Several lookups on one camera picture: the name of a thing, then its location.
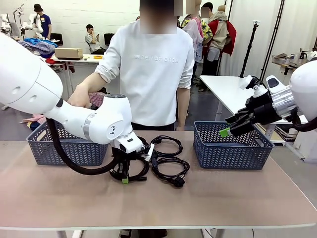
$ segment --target cardboard box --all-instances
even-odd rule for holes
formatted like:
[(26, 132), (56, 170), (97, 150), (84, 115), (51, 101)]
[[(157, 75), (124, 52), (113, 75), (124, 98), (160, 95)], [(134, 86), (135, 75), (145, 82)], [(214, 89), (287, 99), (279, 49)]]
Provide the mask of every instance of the cardboard box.
[(55, 56), (61, 60), (80, 60), (83, 57), (83, 49), (56, 48)]

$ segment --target white curtain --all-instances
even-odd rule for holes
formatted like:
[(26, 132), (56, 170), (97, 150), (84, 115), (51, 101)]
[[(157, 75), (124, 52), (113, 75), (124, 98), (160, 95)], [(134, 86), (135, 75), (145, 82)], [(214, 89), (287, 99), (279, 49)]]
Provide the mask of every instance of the white curtain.
[[(260, 20), (252, 44), (244, 76), (259, 77), (271, 41), (281, 0), (233, 0), (230, 22), (237, 30), (232, 57), (223, 55), (220, 75), (239, 76), (247, 46), (250, 41), (253, 20)], [(317, 35), (317, 1), (286, 0), (272, 55), (296, 53), (300, 48), (311, 50)], [(278, 75), (279, 67), (270, 62), (266, 76)]]

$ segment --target person's hand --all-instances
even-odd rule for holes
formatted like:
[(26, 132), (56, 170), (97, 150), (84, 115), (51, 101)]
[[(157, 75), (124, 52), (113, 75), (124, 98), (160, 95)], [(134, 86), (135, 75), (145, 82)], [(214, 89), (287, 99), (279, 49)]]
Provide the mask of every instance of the person's hand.
[(185, 127), (184, 126), (178, 126), (176, 128), (177, 131), (184, 131), (185, 130)]
[(90, 108), (88, 90), (78, 85), (75, 92), (70, 96), (68, 103), (76, 107)]

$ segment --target pile of clothes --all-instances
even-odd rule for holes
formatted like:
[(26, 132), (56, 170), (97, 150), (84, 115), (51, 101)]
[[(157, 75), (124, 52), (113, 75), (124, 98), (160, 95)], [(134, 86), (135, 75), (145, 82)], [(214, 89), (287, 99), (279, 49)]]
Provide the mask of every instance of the pile of clothes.
[(38, 52), (43, 58), (50, 58), (55, 53), (55, 48), (58, 47), (52, 41), (40, 40), (36, 38), (25, 38), (23, 41), (19, 41), (23, 47), (32, 52)]

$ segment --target white sweatshirt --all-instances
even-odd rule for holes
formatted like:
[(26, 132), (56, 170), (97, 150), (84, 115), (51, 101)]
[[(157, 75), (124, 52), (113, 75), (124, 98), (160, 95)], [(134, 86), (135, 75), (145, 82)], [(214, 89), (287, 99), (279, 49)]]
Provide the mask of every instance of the white sweatshirt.
[(190, 88), (194, 65), (192, 38), (177, 34), (140, 33), (140, 21), (119, 28), (96, 73), (109, 83), (120, 76), (120, 93), (127, 96), (132, 121), (146, 126), (176, 121), (176, 90)]

